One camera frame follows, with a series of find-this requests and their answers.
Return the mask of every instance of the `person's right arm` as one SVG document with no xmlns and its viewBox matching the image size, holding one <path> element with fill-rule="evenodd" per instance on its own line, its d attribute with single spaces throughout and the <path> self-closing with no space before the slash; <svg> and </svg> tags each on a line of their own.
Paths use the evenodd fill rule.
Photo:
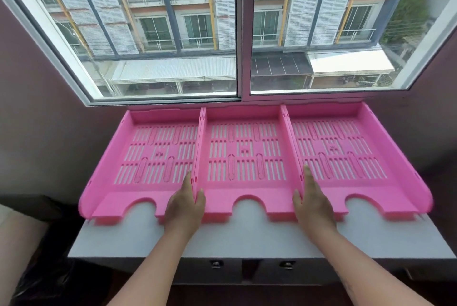
<svg viewBox="0 0 457 306">
<path fill-rule="evenodd" d="M 298 223 L 340 276 L 354 305 L 432 305 L 337 231 L 332 205 L 307 166 L 303 173 L 303 199 L 298 190 L 293 195 Z"/>
</svg>

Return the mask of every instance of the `person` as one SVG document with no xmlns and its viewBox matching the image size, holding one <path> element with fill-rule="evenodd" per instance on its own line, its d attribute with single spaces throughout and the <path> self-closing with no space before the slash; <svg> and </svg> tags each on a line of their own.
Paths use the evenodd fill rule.
<svg viewBox="0 0 457 306">
<path fill-rule="evenodd" d="M 298 190 L 293 194 L 298 224 L 340 276 L 353 304 L 431 305 L 338 232 L 332 205 L 307 166 L 303 174 L 303 198 Z M 166 305 L 181 255 L 205 212 L 205 194 L 200 190 L 194 201 L 190 178 L 187 173 L 181 189 L 168 202 L 162 238 L 108 306 Z"/>
</svg>

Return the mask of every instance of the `tree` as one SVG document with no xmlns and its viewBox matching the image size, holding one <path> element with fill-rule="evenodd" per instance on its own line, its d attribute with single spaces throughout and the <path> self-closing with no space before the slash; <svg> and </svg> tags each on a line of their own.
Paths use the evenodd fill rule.
<svg viewBox="0 0 457 306">
<path fill-rule="evenodd" d="M 400 0 L 390 19 L 381 43 L 403 43 L 403 38 L 420 36 L 429 19 L 427 0 Z"/>
</svg>

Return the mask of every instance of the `person's left hand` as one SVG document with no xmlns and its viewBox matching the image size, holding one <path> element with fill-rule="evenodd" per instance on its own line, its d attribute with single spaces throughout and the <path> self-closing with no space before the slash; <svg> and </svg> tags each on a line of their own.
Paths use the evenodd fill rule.
<svg viewBox="0 0 457 306">
<path fill-rule="evenodd" d="M 179 231 L 190 239 L 195 234 L 203 214 L 205 213 L 206 197 L 203 189 L 197 193 L 197 200 L 192 195 L 191 172 L 184 177 L 181 189 L 174 193 L 165 210 L 165 232 Z"/>
</svg>

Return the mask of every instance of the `yellow pole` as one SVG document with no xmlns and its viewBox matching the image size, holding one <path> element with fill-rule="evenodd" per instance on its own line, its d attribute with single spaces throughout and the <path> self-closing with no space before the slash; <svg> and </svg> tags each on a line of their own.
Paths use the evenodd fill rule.
<svg viewBox="0 0 457 306">
<path fill-rule="evenodd" d="M 132 25 L 132 29 L 133 29 L 133 32 L 134 32 L 134 37 L 135 37 L 137 43 L 140 45 L 141 51 L 144 52 L 144 45 L 141 42 L 141 38 L 140 38 L 140 35 L 138 34 L 138 29 L 137 29 L 137 26 L 136 26 L 136 24 L 134 22 L 134 18 L 132 17 L 132 12 L 130 11 L 129 4 L 127 3 L 127 0 L 122 0 L 122 4 L 124 6 L 125 12 L 127 13 L 127 17 L 129 18 L 130 24 Z"/>
<path fill-rule="evenodd" d="M 88 54 L 91 56 L 91 57 L 94 57 L 94 54 L 92 53 L 92 50 L 89 48 L 89 46 L 87 45 L 87 42 L 86 40 L 84 39 L 84 37 L 82 36 L 81 34 L 81 31 L 79 31 L 79 28 L 77 27 L 77 25 L 75 24 L 75 21 L 73 20 L 73 18 L 71 17 L 69 11 L 67 10 L 67 8 L 65 7 L 64 3 L 62 2 L 62 0 L 56 0 L 56 2 L 59 4 L 60 8 L 62 9 L 62 11 L 64 12 L 66 18 L 68 19 L 68 22 L 70 22 L 70 25 L 71 27 L 73 28 L 73 30 L 75 31 L 75 33 L 77 34 L 79 40 L 81 41 L 83 47 L 86 49 L 86 51 L 88 52 Z"/>
<path fill-rule="evenodd" d="M 288 2 L 289 2 L 289 0 L 284 0 L 283 20 L 281 21 L 281 30 L 279 31 L 279 40 L 278 40 L 278 46 L 279 47 L 283 43 L 284 26 L 286 25 Z"/>
<path fill-rule="evenodd" d="M 341 33 L 343 32 L 343 28 L 344 28 L 344 26 L 346 24 L 347 18 L 349 17 L 349 12 L 351 12 L 351 7 L 352 7 L 353 3 L 354 3 L 354 0 L 349 0 L 349 3 L 348 3 L 347 8 L 346 8 L 346 12 L 345 12 L 344 17 L 343 17 L 343 21 L 341 22 L 341 28 L 338 31 L 338 35 L 336 36 L 335 43 L 339 43 L 340 42 Z"/>
<path fill-rule="evenodd" d="M 209 2 L 209 13 L 211 15 L 211 29 L 213 31 L 213 44 L 214 49 L 218 48 L 218 44 L 216 42 L 216 29 L 214 27 L 214 11 L 213 11 L 213 0 L 208 0 Z"/>
</svg>

